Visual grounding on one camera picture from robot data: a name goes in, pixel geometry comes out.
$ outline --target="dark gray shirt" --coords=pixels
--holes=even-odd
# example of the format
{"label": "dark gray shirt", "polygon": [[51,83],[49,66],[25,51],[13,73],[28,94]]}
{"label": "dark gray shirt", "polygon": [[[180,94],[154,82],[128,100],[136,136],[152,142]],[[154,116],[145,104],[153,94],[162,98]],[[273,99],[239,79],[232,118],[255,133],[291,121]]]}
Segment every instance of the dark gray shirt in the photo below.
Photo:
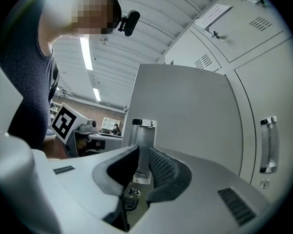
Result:
{"label": "dark gray shirt", "polygon": [[43,54],[38,24],[44,0],[27,1],[0,42],[0,66],[23,96],[8,132],[39,148],[49,119],[49,91],[53,53]]}

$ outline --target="metal cylinder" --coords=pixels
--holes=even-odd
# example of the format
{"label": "metal cylinder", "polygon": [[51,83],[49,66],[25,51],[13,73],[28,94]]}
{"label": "metal cylinder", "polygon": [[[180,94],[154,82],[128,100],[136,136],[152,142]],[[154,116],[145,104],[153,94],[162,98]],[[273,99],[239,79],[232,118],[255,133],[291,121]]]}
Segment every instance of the metal cylinder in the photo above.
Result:
{"label": "metal cylinder", "polygon": [[149,184],[151,172],[148,167],[149,148],[154,146],[156,121],[148,119],[133,119],[129,137],[129,146],[139,146],[139,165],[133,182]]}

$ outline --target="gray panel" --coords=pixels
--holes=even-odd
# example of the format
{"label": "gray panel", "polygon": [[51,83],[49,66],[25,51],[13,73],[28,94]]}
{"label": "gray panel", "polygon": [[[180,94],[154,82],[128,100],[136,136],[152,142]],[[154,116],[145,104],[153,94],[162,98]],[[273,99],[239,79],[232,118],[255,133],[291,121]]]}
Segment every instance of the gray panel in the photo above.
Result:
{"label": "gray panel", "polygon": [[140,65],[122,146],[128,145],[133,118],[157,121],[155,147],[212,160],[239,174],[241,120],[226,76],[183,66]]}
{"label": "gray panel", "polygon": [[211,38],[210,33],[197,25],[210,41],[224,54],[229,62],[234,61],[258,45],[288,30],[282,17],[269,0],[266,7],[243,0],[220,0],[218,3],[233,6],[225,15],[214,22],[209,31],[218,32],[224,40]]}
{"label": "gray panel", "polygon": [[[236,69],[249,97],[256,130],[256,160],[251,184],[270,201],[283,196],[293,182],[293,39],[271,49]],[[277,117],[279,132],[278,168],[261,174],[262,133],[260,121]],[[270,180],[266,189],[260,184]]]}
{"label": "gray panel", "polygon": [[216,71],[220,65],[210,50],[190,30],[173,45],[165,55],[166,64]]}
{"label": "gray panel", "polygon": [[236,101],[238,103],[242,124],[243,153],[240,178],[250,183],[256,155],[256,136],[253,113],[248,96],[243,88],[239,76],[234,71],[226,74],[226,76],[232,86]]}

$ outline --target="brick wall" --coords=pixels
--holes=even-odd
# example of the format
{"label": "brick wall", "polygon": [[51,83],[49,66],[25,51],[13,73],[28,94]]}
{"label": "brick wall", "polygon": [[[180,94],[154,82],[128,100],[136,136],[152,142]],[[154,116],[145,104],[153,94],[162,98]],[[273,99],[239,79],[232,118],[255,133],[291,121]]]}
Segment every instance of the brick wall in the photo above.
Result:
{"label": "brick wall", "polygon": [[52,100],[56,103],[62,104],[65,103],[69,107],[76,110],[78,113],[82,114],[83,116],[87,117],[88,119],[94,119],[97,122],[97,129],[101,129],[102,121],[104,117],[120,120],[120,126],[119,128],[122,131],[123,125],[124,125],[124,119],[125,114],[118,113],[112,110],[104,109],[101,107],[95,107],[83,103],[79,103],[76,101],[73,101],[71,99],[66,98],[59,98],[57,96],[54,96]]}

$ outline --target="vent grille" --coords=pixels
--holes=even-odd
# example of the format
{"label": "vent grille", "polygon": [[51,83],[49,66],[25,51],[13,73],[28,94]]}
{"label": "vent grille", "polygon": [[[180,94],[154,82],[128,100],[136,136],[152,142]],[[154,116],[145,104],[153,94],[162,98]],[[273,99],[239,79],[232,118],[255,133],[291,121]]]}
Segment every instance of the vent grille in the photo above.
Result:
{"label": "vent grille", "polygon": [[212,64],[212,61],[210,60],[209,56],[206,54],[199,58],[195,63],[196,68],[205,69],[207,66]]}
{"label": "vent grille", "polygon": [[218,194],[240,226],[256,217],[255,213],[246,205],[246,203],[233,189],[226,188],[219,190]]}
{"label": "vent grille", "polygon": [[65,166],[65,167],[54,169],[53,171],[55,174],[62,174],[62,173],[66,173],[66,172],[74,170],[74,169],[75,168],[72,166]]}
{"label": "vent grille", "polygon": [[258,17],[254,21],[251,21],[250,25],[259,31],[263,31],[268,27],[272,26],[272,22],[269,22],[268,20],[262,17]]}

